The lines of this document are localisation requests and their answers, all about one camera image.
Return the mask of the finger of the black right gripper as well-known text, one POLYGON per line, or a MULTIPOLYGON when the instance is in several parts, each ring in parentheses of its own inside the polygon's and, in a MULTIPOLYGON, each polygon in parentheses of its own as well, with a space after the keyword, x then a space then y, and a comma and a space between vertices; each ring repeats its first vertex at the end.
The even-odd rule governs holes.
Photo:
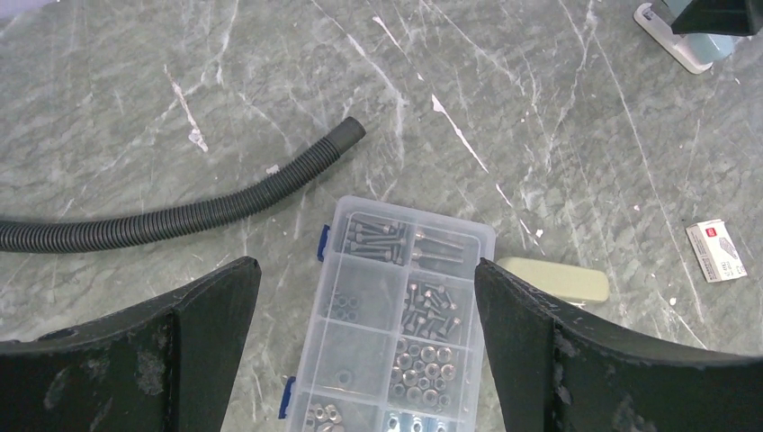
POLYGON ((670 27, 674 34, 755 36, 762 28, 762 0, 693 0, 670 27))

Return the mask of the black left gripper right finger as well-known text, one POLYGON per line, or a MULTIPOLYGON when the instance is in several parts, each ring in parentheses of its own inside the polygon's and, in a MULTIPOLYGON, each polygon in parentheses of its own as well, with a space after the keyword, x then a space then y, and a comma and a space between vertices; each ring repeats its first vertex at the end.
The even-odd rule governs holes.
POLYGON ((508 431, 759 431, 762 361, 650 337, 488 259, 474 290, 508 431))

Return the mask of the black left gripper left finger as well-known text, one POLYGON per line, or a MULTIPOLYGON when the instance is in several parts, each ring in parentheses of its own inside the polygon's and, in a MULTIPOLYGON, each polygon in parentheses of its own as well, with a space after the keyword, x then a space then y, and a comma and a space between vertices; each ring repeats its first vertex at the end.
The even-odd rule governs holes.
POLYGON ((261 276, 243 256, 100 319, 3 342, 2 430, 220 430, 261 276))

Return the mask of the white staple box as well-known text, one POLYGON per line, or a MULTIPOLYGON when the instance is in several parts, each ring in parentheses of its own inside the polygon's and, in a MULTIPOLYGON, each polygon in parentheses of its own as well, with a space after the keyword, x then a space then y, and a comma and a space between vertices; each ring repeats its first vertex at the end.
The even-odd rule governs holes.
POLYGON ((724 220, 695 223, 686 227, 686 234, 708 283, 731 281, 748 275, 724 220))

